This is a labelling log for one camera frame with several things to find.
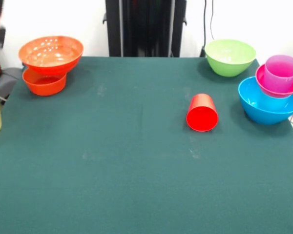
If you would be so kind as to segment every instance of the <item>white wall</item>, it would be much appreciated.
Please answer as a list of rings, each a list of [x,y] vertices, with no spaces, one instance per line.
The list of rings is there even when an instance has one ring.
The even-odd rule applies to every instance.
[[[200,54],[203,45],[204,0],[188,0],[182,56]],[[207,36],[211,41],[208,0]],[[215,39],[239,39],[251,44],[264,63],[275,54],[293,56],[293,0],[214,0],[212,30]]]
[[[182,57],[197,57],[203,45],[204,0],[188,0]],[[108,56],[107,28],[102,25],[105,0],[5,0],[1,23],[7,28],[1,61],[20,66],[18,50],[26,42],[46,35],[68,35],[84,44],[84,55]],[[211,41],[207,10],[207,41]],[[248,42],[263,63],[274,54],[293,56],[293,0],[214,0],[215,39]]]
[[[0,61],[21,67],[18,50],[26,42],[48,35],[66,35],[84,44],[85,56],[108,56],[105,0],[4,0],[0,22],[6,41]]]

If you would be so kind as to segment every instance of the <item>orange bowl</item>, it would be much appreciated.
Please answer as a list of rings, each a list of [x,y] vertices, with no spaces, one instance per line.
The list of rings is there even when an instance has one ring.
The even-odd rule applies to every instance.
[[[21,61],[44,75],[61,75],[71,71],[84,51],[83,44],[70,37],[52,36],[32,40],[19,51]]]
[[[62,91],[66,85],[65,75],[41,75],[34,70],[23,72],[23,80],[31,92],[39,96],[50,96]]]

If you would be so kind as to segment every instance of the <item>blue bowl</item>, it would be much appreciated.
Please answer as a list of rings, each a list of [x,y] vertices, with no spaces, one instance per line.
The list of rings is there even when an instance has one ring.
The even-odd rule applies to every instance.
[[[267,100],[263,99],[262,91],[255,77],[243,80],[238,91],[243,109],[254,122],[267,125],[275,124],[293,115],[293,95],[287,98],[280,98],[280,100],[279,98],[276,98],[276,100],[269,98],[267,100],[272,101],[273,105],[279,109],[274,111],[268,110],[268,108],[265,109],[269,104],[261,103]]]

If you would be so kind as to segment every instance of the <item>red object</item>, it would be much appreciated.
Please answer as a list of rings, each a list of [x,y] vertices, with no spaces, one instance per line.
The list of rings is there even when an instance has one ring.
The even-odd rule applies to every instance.
[[[71,71],[84,51],[83,44],[70,37],[53,36],[33,40],[19,51],[21,61],[44,75],[61,75]]]
[[[23,73],[23,80],[29,90],[39,96],[50,96],[62,91],[66,85],[65,75],[46,76],[31,69]]]
[[[212,130],[218,123],[218,114],[213,100],[207,94],[193,97],[187,114],[187,124],[198,132]]]
[[[286,93],[273,92],[273,91],[270,91],[269,89],[267,89],[263,85],[264,74],[265,74],[265,65],[261,65],[257,69],[255,76],[256,76],[256,81],[257,81],[260,89],[263,91],[263,93],[267,94],[268,96],[274,97],[274,98],[286,98],[286,97],[293,94],[293,85],[291,86],[289,91]]]

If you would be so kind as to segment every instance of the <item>bowl rim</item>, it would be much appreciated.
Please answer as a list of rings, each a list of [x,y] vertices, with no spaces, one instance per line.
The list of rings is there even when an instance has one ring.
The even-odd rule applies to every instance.
[[[27,66],[40,67],[40,66],[34,66],[34,65],[30,64],[30,63],[24,62],[24,61],[22,60],[21,56],[20,56],[20,53],[21,53],[21,50],[22,50],[25,46],[27,46],[28,44],[30,44],[30,43],[32,43],[32,42],[34,42],[34,41],[36,41],[36,40],[46,39],[46,38],[68,38],[68,39],[72,39],[72,40],[75,40],[77,43],[79,43],[79,44],[82,46],[82,48],[83,48],[82,51],[81,51],[81,53],[80,53],[76,58],[74,58],[74,59],[72,59],[72,60],[69,60],[68,62],[66,62],[66,63],[64,63],[64,64],[61,64],[61,65],[59,65],[59,66],[66,65],[66,64],[68,64],[68,63],[71,63],[71,62],[77,60],[77,59],[80,58],[80,57],[83,55],[83,53],[84,53],[84,45],[81,43],[80,40],[78,40],[78,39],[76,39],[76,38],[73,38],[73,37],[64,36],[64,35],[56,35],[56,36],[53,35],[53,36],[45,36],[45,37],[35,38],[35,39],[33,39],[33,40],[27,42],[25,45],[23,45],[23,46],[19,49],[19,53],[18,53],[18,56],[19,56],[20,60],[21,60],[24,64],[26,64]],[[43,67],[41,67],[41,68],[51,68],[51,67],[58,67],[58,66],[43,66]]]
[[[278,92],[275,92],[275,91],[270,91],[269,89],[265,88],[260,82],[259,82],[259,71],[262,70],[263,68],[265,68],[265,64],[261,65],[258,67],[258,69],[256,70],[256,73],[255,73],[255,78],[256,78],[256,82],[258,83],[259,87],[263,90],[265,90],[266,92],[269,92],[271,94],[274,94],[274,95],[277,95],[277,96],[289,96],[289,95],[292,95],[293,94],[293,91],[292,92],[287,92],[287,93],[278,93]]]
[[[257,110],[260,110],[260,111],[266,112],[266,113],[268,113],[268,114],[284,115],[284,114],[290,114],[290,113],[293,113],[293,111],[291,111],[291,112],[274,112],[274,111],[267,111],[267,110],[263,110],[263,109],[261,109],[261,108],[259,108],[259,107],[255,107],[255,106],[249,104],[249,103],[244,99],[244,97],[241,95],[241,92],[240,92],[240,87],[241,87],[241,85],[242,85],[244,82],[246,82],[247,80],[249,80],[249,79],[255,79],[255,80],[256,80],[256,77],[255,77],[255,76],[253,76],[253,77],[248,77],[248,78],[244,79],[243,81],[241,81],[240,84],[239,84],[239,86],[238,86],[238,93],[239,93],[239,96],[240,96],[240,98],[241,98],[245,103],[247,103],[249,106],[251,106],[251,107],[253,107],[253,108],[257,109]]]
[[[26,83],[26,84],[30,84],[31,86],[36,86],[36,87],[43,87],[43,86],[49,86],[49,85],[53,85],[53,84],[56,84],[56,83],[60,83],[63,79],[66,79],[66,76],[67,76],[67,74],[64,74],[64,75],[58,75],[58,76],[61,76],[61,78],[60,79],[58,79],[57,81],[55,81],[55,82],[51,82],[51,83],[48,83],[48,84],[34,84],[34,83],[31,83],[31,82],[29,82],[29,81],[27,81],[25,78],[24,78],[24,74],[25,74],[25,72],[28,72],[28,71],[33,71],[33,72],[36,72],[36,71],[34,71],[34,70],[32,70],[32,69],[30,69],[30,68],[27,68],[25,71],[23,71],[23,74],[22,74],[22,80],[24,80],[24,82]]]
[[[223,61],[220,61],[218,59],[215,59],[213,56],[211,56],[209,53],[208,53],[208,49],[211,45],[213,45],[214,43],[218,42],[218,41],[234,41],[234,42],[239,42],[239,43],[242,43],[242,44],[245,44],[246,46],[250,47],[253,51],[254,51],[254,57],[246,62],[234,62],[234,63],[227,63],[227,62],[223,62]],[[247,63],[250,63],[250,62],[253,62],[255,59],[256,59],[256,50],[254,49],[254,47],[252,47],[251,45],[247,44],[246,42],[243,42],[243,41],[240,41],[240,40],[235,40],[235,39],[217,39],[217,40],[213,40],[211,41],[210,43],[208,43],[206,46],[205,46],[205,53],[208,57],[210,57],[211,59],[217,61],[217,62],[220,62],[220,63],[223,63],[223,64],[228,64],[228,65],[242,65],[242,64],[247,64]]]

